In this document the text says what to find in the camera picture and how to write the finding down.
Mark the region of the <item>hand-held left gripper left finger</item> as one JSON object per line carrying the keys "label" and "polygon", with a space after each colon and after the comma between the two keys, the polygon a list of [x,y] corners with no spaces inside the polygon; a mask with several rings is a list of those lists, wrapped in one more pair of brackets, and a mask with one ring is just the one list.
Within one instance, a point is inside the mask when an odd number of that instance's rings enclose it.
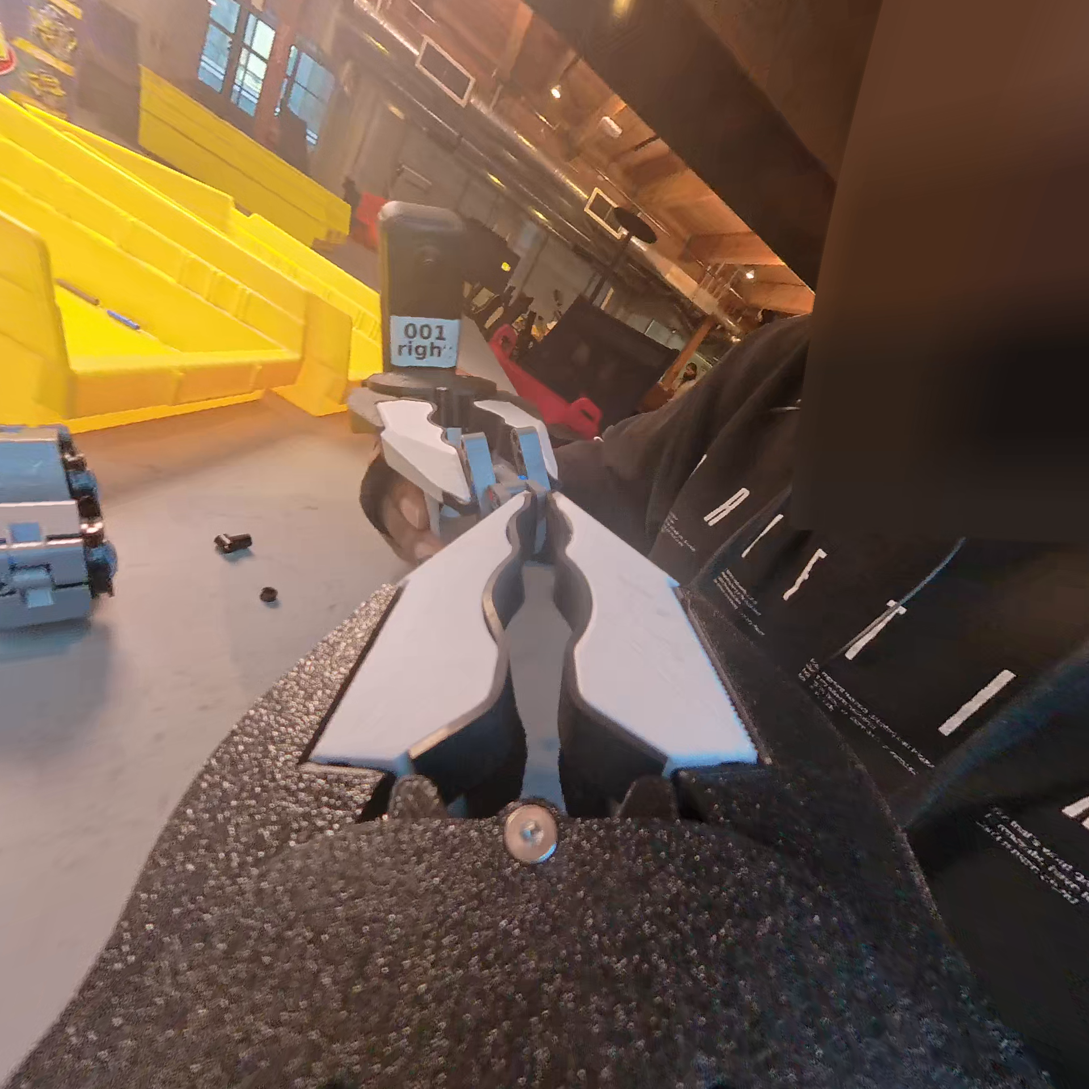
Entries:
{"label": "hand-held left gripper left finger", "polygon": [[419,774],[473,818],[522,792],[526,734],[510,673],[531,495],[513,497],[415,568],[348,671],[309,748],[322,769]]}

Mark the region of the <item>black brick assembly coloured pins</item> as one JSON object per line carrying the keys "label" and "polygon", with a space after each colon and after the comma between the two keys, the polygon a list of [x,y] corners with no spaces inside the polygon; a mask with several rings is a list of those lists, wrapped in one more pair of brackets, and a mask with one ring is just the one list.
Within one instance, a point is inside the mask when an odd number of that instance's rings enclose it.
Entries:
{"label": "black brick assembly coloured pins", "polygon": [[551,491],[543,491],[533,484],[517,480],[502,464],[495,465],[497,486],[502,499],[519,499],[522,506],[516,513],[515,523],[521,538],[521,554],[526,561],[534,561],[544,548],[546,529],[546,497]]}

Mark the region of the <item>person's black hoodie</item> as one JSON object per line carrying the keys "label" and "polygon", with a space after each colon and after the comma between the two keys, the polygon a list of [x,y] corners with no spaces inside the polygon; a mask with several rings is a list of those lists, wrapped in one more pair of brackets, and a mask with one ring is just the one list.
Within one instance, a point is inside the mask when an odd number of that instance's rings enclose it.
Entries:
{"label": "person's black hoodie", "polygon": [[821,536],[763,484],[652,556],[829,717],[1003,1018],[1087,1087],[1087,546]]}

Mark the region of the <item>person's right hand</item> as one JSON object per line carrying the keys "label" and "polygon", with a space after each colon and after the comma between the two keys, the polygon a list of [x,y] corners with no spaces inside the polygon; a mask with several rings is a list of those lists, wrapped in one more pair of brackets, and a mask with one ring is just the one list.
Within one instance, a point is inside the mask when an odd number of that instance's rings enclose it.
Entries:
{"label": "person's right hand", "polygon": [[401,560],[419,565],[442,550],[432,530],[428,497],[375,456],[360,479],[360,510]]}

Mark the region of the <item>grey twin engine brick model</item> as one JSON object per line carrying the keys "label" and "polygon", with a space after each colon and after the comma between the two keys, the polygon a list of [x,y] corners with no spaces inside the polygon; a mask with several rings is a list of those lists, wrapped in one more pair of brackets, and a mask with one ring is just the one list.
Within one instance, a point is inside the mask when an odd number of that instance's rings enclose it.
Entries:
{"label": "grey twin engine brick model", "polygon": [[89,617],[115,591],[96,476],[62,425],[1,427],[1,631]]}

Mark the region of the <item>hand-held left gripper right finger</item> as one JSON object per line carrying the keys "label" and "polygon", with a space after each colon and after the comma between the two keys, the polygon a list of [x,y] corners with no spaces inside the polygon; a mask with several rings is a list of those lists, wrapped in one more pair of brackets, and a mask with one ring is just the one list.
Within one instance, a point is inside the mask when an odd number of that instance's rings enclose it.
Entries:
{"label": "hand-held left gripper right finger", "polygon": [[547,537],[571,631],[558,705],[567,812],[617,812],[645,778],[757,764],[678,583],[568,497],[548,497]]}

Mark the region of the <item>factory window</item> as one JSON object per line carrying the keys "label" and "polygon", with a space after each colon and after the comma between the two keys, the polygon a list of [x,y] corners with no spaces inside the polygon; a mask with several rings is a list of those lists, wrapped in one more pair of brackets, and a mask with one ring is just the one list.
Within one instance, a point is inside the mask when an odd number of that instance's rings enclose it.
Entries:
{"label": "factory window", "polygon": [[[195,96],[201,105],[252,136],[277,19],[256,2],[211,1],[197,68]],[[316,148],[335,77],[316,45],[298,38],[291,46],[278,109],[299,117],[309,148]]]}

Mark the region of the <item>grey desk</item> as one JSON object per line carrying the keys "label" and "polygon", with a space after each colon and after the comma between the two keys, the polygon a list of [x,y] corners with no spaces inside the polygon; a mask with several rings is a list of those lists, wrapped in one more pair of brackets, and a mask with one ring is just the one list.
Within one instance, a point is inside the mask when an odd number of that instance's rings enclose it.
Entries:
{"label": "grey desk", "polygon": [[[2,635],[2,1079],[97,959],[219,742],[407,570],[360,511],[375,439],[345,415],[269,394],[75,442],[119,568],[90,619]],[[250,551],[220,555],[222,533]]]}

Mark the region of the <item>metal ventilation duct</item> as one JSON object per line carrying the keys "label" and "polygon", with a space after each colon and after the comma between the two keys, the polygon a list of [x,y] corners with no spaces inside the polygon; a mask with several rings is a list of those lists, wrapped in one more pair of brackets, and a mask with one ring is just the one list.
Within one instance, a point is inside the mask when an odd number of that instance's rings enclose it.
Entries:
{"label": "metal ventilation duct", "polygon": [[[751,265],[703,265],[689,255],[688,240],[674,212],[647,203],[635,179],[635,152],[672,152],[623,98],[605,86],[579,98],[570,79],[542,94],[528,94],[514,82],[497,82],[472,93],[472,108],[497,129],[517,166],[534,169],[558,184],[571,206],[566,219],[594,244],[617,255],[628,238],[633,276],[651,277],[699,317],[714,316],[729,337],[742,337],[775,313],[745,298],[755,283]],[[619,212],[638,218],[653,240],[628,237]]]}

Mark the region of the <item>printed toy box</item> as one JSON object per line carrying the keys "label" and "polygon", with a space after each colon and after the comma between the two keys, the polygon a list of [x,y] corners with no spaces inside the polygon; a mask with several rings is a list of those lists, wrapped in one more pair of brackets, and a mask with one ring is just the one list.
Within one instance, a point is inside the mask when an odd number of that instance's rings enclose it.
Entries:
{"label": "printed toy box", "polygon": [[3,1],[1,90],[64,120],[98,117],[135,129],[140,114],[140,41],[111,2]]}

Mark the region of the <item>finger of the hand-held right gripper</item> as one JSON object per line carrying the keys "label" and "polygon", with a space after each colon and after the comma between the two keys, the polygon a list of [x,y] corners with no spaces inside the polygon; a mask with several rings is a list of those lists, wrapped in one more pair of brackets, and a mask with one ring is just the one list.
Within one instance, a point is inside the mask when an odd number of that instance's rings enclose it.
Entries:
{"label": "finger of the hand-held right gripper", "polygon": [[472,504],[470,481],[458,448],[433,423],[429,402],[389,400],[377,405],[383,457],[391,470],[415,484],[430,499]]}
{"label": "finger of the hand-held right gripper", "polygon": [[493,464],[543,491],[555,489],[560,472],[543,420],[517,400],[478,400],[477,430],[487,439]]}

